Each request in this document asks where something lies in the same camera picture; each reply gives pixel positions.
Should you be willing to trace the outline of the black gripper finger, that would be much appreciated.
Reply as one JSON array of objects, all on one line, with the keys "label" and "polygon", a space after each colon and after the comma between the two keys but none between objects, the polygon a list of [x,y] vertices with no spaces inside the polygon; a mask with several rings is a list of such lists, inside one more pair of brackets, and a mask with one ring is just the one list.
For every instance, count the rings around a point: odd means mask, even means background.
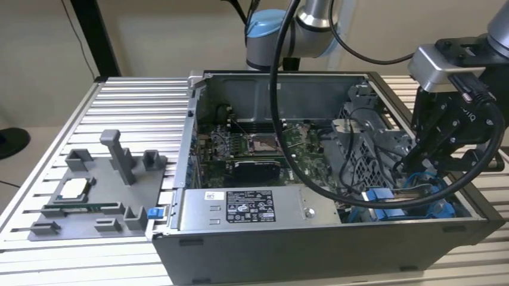
[{"label": "black gripper finger", "polygon": [[451,148],[442,148],[435,152],[435,170],[438,172],[466,172],[478,163],[481,150],[467,149],[457,158],[451,156]]},{"label": "black gripper finger", "polygon": [[415,141],[415,146],[402,159],[402,170],[406,173],[417,173],[434,170],[435,160],[433,154],[438,150],[439,143],[437,141],[426,141],[419,139]]}]

